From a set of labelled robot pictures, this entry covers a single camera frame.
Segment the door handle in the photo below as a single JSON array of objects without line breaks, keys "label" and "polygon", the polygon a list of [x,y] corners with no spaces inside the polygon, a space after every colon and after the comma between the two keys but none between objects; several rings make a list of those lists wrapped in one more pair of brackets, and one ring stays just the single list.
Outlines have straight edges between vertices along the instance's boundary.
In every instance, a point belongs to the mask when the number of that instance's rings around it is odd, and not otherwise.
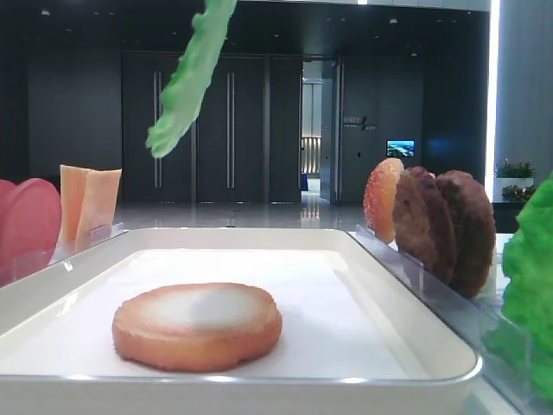
[{"label": "door handle", "polygon": [[231,73],[231,147],[232,147],[232,185],[234,188],[236,182],[236,93],[234,88],[234,72]]},{"label": "door handle", "polygon": [[232,76],[231,73],[226,74],[226,188],[232,186],[232,168],[231,168],[231,135],[232,135]]},{"label": "door handle", "polygon": [[[154,123],[162,115],[162,72],[154,71]],[[161,158],[154,158],[154,188],[161,188],[163,186],[163,165]]]}]

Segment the food display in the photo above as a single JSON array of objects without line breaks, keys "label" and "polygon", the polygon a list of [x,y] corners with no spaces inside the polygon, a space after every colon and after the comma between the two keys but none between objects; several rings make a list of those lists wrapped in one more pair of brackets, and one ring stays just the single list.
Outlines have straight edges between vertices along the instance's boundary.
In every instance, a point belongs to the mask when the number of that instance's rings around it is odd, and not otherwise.
[{"label": "food display", "polygon": [[[526,203],[518,223],[503,250],[503,273],[511,280],[503,314],[530,333],[532,381],[553,399],[553,173]],[[486,335],[485,344],[515,369],[526,370],[529,344],[513,342],[511,327],[500,325]]]},{"label": "food display", "polygon": [[87,239],[94,229],[112,225],[121,169],[97,171],[61,165],[60,176],[62,243]]},{"label": "food display", "polygon": [[170,285],[123,303],[113,339],[126,360],[168,371],[217,372],[268,354],[283,319],[272,296],[233,283]]},{"label": "food display", "polygon": [[404,164],[398,158],[386,158],[369,176],[363,198],[363,211],[369,227],[389,244],[396,236],[391,211],[396,198],[396,184],[404,171]]},{"label": "food display", "polygon": [[146,147],[153,157],[170,153],[200,115],[237,1],[206,0],[204,13],[194,17],[194,35],[161,95],[162,115],[149,129]]},{"label": "food display", "polygon": [[474,297],[486,284],[495,247],[484,187],[458,170],[438,177],[423,167],[401,171],[396,160],[384,160],[369,177],[369,227],[386,243],[395,234],[399,250],[462,296]]},{"label": "food display", "polygon": [[49,182],[29,179],[0,185],[0,286],[48,265],[61,224],[60,194]]}]

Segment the cheese slice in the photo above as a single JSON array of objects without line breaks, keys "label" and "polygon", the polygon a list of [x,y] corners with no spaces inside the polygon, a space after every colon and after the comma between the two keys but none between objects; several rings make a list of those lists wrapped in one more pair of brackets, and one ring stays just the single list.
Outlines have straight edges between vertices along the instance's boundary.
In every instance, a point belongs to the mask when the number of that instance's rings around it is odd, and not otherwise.
[{"label": "cheese slice", "polygon": [[121,169],[90,170],[86,175],[85,197],[77,226],[76,240],[90,238],[92,231],[111,227],[118,201]]},{"label": "cheese slice", "polygon": [[74,241],[79,227],[80,212],[85,199],[86,176],[90,169],[60,166],[61,243]]}]

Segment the tray rim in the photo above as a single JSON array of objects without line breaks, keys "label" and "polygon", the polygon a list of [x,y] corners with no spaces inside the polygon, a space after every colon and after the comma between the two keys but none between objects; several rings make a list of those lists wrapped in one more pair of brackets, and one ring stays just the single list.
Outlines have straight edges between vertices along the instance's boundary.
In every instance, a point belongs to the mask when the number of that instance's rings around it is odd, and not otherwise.
[{"label": "tray rim", "polygon": [[[350,240],[352,240],[356,246],[360,247],[366,254],[370,255],[377,263],[384,268],[388,273],[390,273],[396,280],[398,280],[402,286],[416,299],[416,301],[421,304],[425,309],[427,309],[432,315],[438,318],[452,333],[463,342],[474,354],[474,365],[473,367],[465,372],[464,374],[454,376],[451,378],[444,379],[431,379],[431,380],[379,380],[379,379],[366,379],[366,378],[287,378],[287,377],[267,377],[267,376],[226,376],[224,374],[213,374],[213,373],[204,373],[204,374],[188,374],[185,376],[167,376],[163,373],[153,376],[97,376],[97,375],[84,375],[84,374],[75,374],[75,375],[41,375],[41,374],[2,374],[0,373],[0,384],[4,382],[15,382],[20,384],[29,384],[29,383],[80,383],[80,384],[173,384],[173,385],[220,385],[221,383],[233,384],[233,385],[242,385],[242,386],[262,386],[262,385],[273,385],[273,386],[393,386],[393,387],[444,387],[444,386],[460,386],[469,381],[476,380],[482,375],[484,360],[481,353],[476,350],[471,344],[469,344],[460,334],[454,330],[447,322],[445,322],[438,314],[436,314],[424,301],[422,301],[413,290],[405,284],[401,278],[399,278],[393,271],[389,270],[372,252],[370,252],[360,241],[358,241],[353,235],[347,231],[332,229],[332,228],[316,228],[316,229],[303,229],[303,228],[269,228],[269,227],[145,227],[140,229],[126,229],[117,235],[105,239],[95,246],[92,246],[89,249],[84,250],[83,252],[75,253],[67,258],[60,260],[59,262],[53,263],[48,267],[44,268],[41,271],[38,271],[35,274],[31,274],[29,277],[33,277],[37,274],[40,274],[46,270],[50,270],[56,266],[61,266],[61,264],[71,261],[72,259],[90,254],[90,251],[101,249],[107,243],[117,243],[119,239],[129,238],[130,235],[146,232],[167,232],[167,231],[179,231],[179,230],[192,230],[192,231],[222,231],[222,232],[240,232],[240,231],[250,231],[250,232],[311,232],[311,233],[338,233],[341,235],[346,235]],[[6,288],[10,287],[9,285],[0,288],[0,292]]]}]

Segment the clear acrylic divider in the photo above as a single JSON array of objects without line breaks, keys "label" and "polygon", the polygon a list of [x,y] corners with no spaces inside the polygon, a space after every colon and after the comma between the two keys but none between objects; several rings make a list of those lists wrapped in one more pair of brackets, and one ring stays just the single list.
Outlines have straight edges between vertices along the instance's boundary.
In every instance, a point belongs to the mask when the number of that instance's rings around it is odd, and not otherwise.
[{"label": "clear acrylic divider", "polygon": [[68,244],[58,244],[55,249],[34,251],[15,258],[10,264],[0,266],[0,288],[28,277],[35,272],[63,261],[79,252],[101,244],[124,233],[123,222],[112,227],[98,227],[89,235]]},{"label": "clear acrylic divider", "polygon": [[[355,239],[484,359],[483,376],[524,415],[553,414],[532,383],[532,362],[544,358],[531,335],[500,310],[460,296],[423,269],[423,264],[357,225]],[[550,368],[553,377],[553,366]]]}]

